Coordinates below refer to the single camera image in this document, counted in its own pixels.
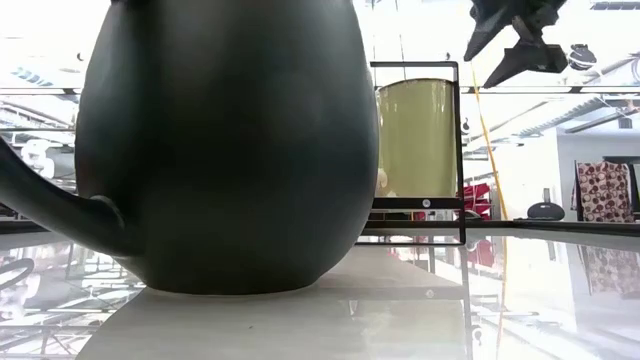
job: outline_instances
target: black metal frame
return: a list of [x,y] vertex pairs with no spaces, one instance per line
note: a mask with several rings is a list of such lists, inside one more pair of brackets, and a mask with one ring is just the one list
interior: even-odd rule
[[377,197],[373,201],[373,210],[458,210],[457,221],[448,223],[456,224],[459,230],[459,244],[462,246],[467,242],[466,219],[464,209],[464,167],[462,151],[462,129],[460,128],[460,71],[458,63],[455,61],[372,61],[370,66],[376,68],[451,68],[453,70],[453,113],[456,142],[456,172],[457,172],[457,197],[421,197],[421,198],[381,198]]
[[[434,230],[455,229],[452,221],[369,221],[362,230],[362,236],[427,236]],[[622,236],[628,238],[640,238],[640,224],[631,223],[588,223],[570,221],[540,221],[540,220],[490,220],[468,221],[467,229],[514,229],[514,230],[540,230],[563,233],[582,233],[592,235]],[[415,246],[429,246],[431,244],[416,243]]]
[[[397,61],[375,61],[377,67],[393,67],[391,64],[399,64]],[[409,64],[429,63],[424,61],[405,62]],[[535,86],[495,86],[490,89],[480,88],[483,95],[585,95],[585,94],[605,94],[605,95],[637,95],[640,86],[634,85],[535,85]],[[475,95],[475,88],[470,85],[460,86],[462,95]],[[0,95],[54,95],[54,96],[79,96],[82,88],[60,88],[60,87],[3,87]]]

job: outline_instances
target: display stand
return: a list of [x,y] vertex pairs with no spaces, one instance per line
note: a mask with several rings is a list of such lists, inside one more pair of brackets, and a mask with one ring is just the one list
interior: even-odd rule
[[[455,224],[459,230],[460,243],[451,244],[460,246],[466,244],[466,221],[464,209],[464,174],[462,158],[462,130],[460,128],[460,76],[458,63],[455,61],[372,61],[371,68],[451,68],[453,70],[453,106],[454,106],[454,126],[456,137],[456,170],[457,170],[457,197],[376,197],[373,201],[372,210],[404,210],[404,211],[426,211],[426,210],[458,210],[457,221],[446,221]],[[385,227],[385,223],[393,221],[376,221],[380,226]]]

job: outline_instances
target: floral fabric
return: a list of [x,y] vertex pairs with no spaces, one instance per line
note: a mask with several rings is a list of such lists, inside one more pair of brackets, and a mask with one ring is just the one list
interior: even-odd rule
[[587,276],[593,293],[640,291],[640,266],[635,252],[586,247]]
[[627,165],[603,161],[577,166],[584,220],[633,222]]

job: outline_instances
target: teapot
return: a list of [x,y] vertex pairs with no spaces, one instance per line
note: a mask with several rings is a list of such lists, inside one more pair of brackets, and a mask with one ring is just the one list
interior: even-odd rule
[[375,106],[350,0],[112,1],[80,102],[78,196],[0,141],[0,202],[154,289],[305,287],[367,220]]

